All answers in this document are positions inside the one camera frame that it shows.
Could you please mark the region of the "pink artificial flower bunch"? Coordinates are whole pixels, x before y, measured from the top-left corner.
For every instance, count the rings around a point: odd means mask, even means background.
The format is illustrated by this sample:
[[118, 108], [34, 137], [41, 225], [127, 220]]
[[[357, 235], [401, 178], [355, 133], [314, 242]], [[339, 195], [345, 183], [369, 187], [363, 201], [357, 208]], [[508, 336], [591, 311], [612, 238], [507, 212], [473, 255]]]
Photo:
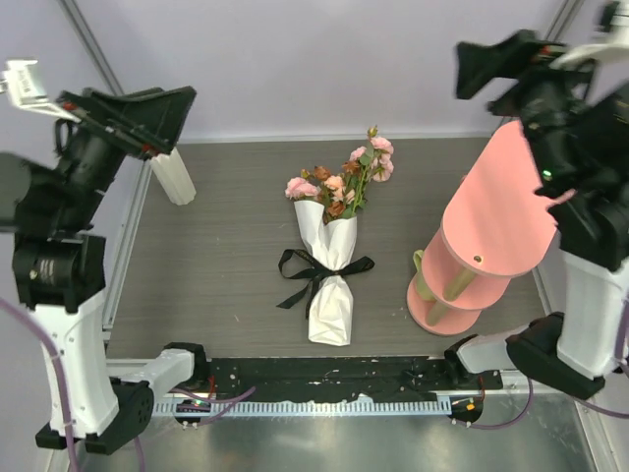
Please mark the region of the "pink artificial flower bunch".
[[364, 208], [370, 182], [389, 180], [394, 164], [394, 146], [373, 126], [367, 130], [367, 140], [357, 147], [333, 174], [327, 167], [302, 169], [298, 177], [287, 182], [284, 195], [293, 202], [314, 202], [323, 206], [322, 221], [327, 224], [338, 219], [349, 219]]

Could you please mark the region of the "white wrapping paper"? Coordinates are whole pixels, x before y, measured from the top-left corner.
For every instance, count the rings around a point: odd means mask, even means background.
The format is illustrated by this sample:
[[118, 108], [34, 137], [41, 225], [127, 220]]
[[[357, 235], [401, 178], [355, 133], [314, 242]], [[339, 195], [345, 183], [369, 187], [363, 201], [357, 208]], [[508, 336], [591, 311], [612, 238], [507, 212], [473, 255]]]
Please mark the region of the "white wrapping paper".
[[347, 346], [351, 342], [354, 298], [340, 270], [352, 260], [357, 218], [325, 224], [324, 206], [313, 201], [294, 203], [299, 232], [308, 253], [330, 271], [322, 278], [308, 307], [308, 338], [314, 343]]

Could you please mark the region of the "black ribbon gold lettering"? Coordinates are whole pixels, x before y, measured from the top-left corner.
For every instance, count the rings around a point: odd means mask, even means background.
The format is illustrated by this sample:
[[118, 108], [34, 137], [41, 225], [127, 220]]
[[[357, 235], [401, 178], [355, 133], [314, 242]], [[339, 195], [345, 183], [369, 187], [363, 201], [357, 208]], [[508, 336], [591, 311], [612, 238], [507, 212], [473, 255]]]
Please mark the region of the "black ribbon gold lettering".
[[[283, 271], [283, 267], [294, 257], [305, 261], [309, 264], [309, 266], [293, 275], [286, 275]], [[304, 297], [309, 296], [305, 308], [305, 318], [308, 319], [310, 317], [310, 308], [312, 306], [315, 295], [320, 290], [322, 283], [326, 278], [333, 276], [340, 276], [341, 278], [344, 278], [349, 275], [367, 272], [374, 268], [374, 261], [369, 257], [361, 257], [358, 260], [349, 263], [343, 268], [330, 269], [317, 261], [310, 253], [305, 250], [286, 249], [283, 251], [277, 266], [280, 275], [283, 278], [290, 280], [305, 280], [307, 284], [302, 290], [286, 298], [284, 301], [277, 304], [276, 307], [279, 309], [288, 310], [294, 307]]]

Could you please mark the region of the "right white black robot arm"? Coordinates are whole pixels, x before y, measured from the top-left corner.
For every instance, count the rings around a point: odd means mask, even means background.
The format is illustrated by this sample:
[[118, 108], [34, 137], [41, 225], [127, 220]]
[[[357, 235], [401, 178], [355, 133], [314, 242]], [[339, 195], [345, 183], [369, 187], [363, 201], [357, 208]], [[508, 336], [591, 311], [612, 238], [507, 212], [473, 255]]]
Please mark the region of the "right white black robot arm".
[[443, 374], [464, 388], [480, 373], [515, 369], [574, 398], [598, 393], [628, 363], [628, 87], [595, 104], [574, 92], [596, 68], [628, 53], [625, 42], [570, 47], [529, 29], [482, 45], [461, 41], [456, 95], [475, 96], [494, 79], [511, 88], [487, 109], [517, 118], [560, 234], [566, 265], [561, 312], [512, 333], [452, 345]]

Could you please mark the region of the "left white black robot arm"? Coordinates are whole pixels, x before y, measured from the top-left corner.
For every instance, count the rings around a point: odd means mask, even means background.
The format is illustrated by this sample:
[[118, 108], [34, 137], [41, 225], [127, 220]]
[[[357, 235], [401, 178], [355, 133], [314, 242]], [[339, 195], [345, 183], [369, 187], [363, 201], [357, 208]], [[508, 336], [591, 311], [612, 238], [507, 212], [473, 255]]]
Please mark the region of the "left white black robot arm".
[[39, 447], [110, 455], [146, 428], [156, 399], [208, 383], [202, 346], [172, 342], [143, 369], [107, 372], [101, 307], [106, 241], [92, 219], [127, 157], [171, 152], [196, 98], [190, 87], [114, 96], [92, 88], [50, 99], [33, 85], [5, 85], [20, 109], [55, 119], [54, 167], [1, 157], [1, 228], [14, 237], [12, 271], [21, 321], [40, 339], [53, 403]]

